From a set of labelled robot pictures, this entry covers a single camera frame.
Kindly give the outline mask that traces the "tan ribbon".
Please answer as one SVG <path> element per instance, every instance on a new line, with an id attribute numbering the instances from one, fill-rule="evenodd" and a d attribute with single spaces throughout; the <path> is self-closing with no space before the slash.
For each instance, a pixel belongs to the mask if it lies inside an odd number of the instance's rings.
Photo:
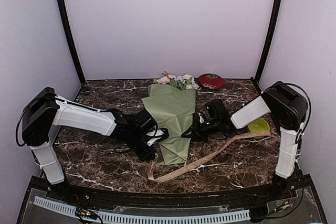
<path id="1" fill-rule="evenodd" d="M 257 131 L 257 132 L 248 132 L 248 133 L 244 133 L 244 134 L 240 134 L 240 135 L 235 135 L 234 137 L 232 137 L 231 139 L 229 139 L 227 141 L 227 143 L 225 143 L 220 149 L 218 149 L 215 152 L 212 152 L 208 155 L 206 155 L 205 157 L 202 157 L 186 166 L 183 166 L 177 170 L 174 170 L 168 174 L 165 174 L 161 177 L 158 178 L 154 178 L 154 171 L 156 168 L 156 164 L 157 164 L 157 160 L 158 160 L 158 155 L 155 155 L 155 159 L 152 160 L 149 164 L 148 167 L 148 171 L 147 171 L 147 177 L 150 181 L 152 182 L 156 182 L 156 183 L 164 183 L 164 182 L 168 182 L 169 180 L 173 180 L 181 175 L 184 175 L 188 172 L 190 172 L 191 170 L 198 168 L 199 166 L 209 162 L 210 160 L 212 160 L 215 156 L 217 156 L 218 154 L 220 154 L 223 150 L 225 150 L 227 147 L 229 147 L 231 145 L 231 143 L 233 143 L 236 140 L 242 140 L 242 139 L 247 139 L 247 138 L 254 138 L 254 137 L 269 137 L 271 136 L 271 132 L 270 131 Z"/>

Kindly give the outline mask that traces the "green and pink wrapping paper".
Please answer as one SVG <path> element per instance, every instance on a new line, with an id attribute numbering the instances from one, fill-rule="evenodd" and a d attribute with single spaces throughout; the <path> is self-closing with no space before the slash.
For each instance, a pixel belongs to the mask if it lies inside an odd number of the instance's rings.
<path id="1" fill-rule="evenodd" d="M 193 123 L 196 108 L 196 90 L 179 90 L 168 84 L 152 84 L 149 96 L 142 99 L 145 109 L 160 128 L 166 128 L 169 138 L 159 143 L 164 164 L 185 163 L 188 158 L 190 138 L 182 134 Z"/>

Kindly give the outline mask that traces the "white fake flower stem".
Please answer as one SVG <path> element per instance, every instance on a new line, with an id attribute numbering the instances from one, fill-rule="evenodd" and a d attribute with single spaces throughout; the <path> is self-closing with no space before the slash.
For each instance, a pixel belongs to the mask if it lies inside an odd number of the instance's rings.
<path id="1" fill-rule="evenodd" d="M 187 73 L 177 76 L 176 84 L 180 90 L 197 90 L 199 88 L 199 85 L 196 83 L 195 78 Z"/>

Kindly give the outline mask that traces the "pink rose fake flower stem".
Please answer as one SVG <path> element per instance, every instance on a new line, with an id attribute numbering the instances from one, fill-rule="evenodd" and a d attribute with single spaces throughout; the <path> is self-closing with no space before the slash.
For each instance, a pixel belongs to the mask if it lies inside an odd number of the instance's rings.
<path id="1" fill-rule="evenodd" d="M 155 78 L 153 80 L 154 84 L 168 84 L 171 80 L 175 80 L 176 76 L 173 74 L 169 74 L 167 71 L 162 73 L 162 77 Z"/>

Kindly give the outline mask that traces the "lime green plastic bowl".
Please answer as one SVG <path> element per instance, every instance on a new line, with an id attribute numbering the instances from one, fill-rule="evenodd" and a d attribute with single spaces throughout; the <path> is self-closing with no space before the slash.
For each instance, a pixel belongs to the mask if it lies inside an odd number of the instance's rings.
<path id="1" fill-rule="evenodd" d="M 268 122 L 262 118 L 258 118 L 253 122 L 247 125 L 250 132 L 257 132 L 257 131 L 269 131 L 270 126 Z"/>

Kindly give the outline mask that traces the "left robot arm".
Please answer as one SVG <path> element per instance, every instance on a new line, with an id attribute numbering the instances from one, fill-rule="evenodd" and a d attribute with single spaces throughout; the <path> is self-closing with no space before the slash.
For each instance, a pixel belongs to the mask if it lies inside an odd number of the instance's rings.
<path id="1" fill-rule="evenodd" d="M 58 161 L 49 139 L 53 126 L 71 127 L 114 137 L 126 144 L 140 161 L 155 158 L 156 150 L 147 144 L 149 132 L 157 123 L 143 109 L 137 114 L 125 114 L 118 109 L 96 109 L 55 94 L 51 87 L 44 88 L 23 109 L 15 129 L 18 146 L 27 145 L 37 158 L 47 181 L 54 185 L 54 193 L 63 201 L 74 197 L 74 189 L 66 181 L 66 175 Z"/>

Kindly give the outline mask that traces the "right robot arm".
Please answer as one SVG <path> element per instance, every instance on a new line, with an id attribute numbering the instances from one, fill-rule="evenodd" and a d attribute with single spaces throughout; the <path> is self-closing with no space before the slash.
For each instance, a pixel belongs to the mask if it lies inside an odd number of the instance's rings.
<path id="1" fill-rule="evenodd" d="M 210 120 L 206 120 L 201 112 L 193 113 L 192 125 L 182 133 L 183 138 L 207 141 L 211 134 L 232 133 L 270 114 L 280 135 L 275 174 L 283 179 L 292 175 L 299 157 L 301 139 L 311 117 L 311 100 L 302 87 L 278 81 L 234 114 L 229 114 L 220 99 L 212 100 L 205 106 Z"/>

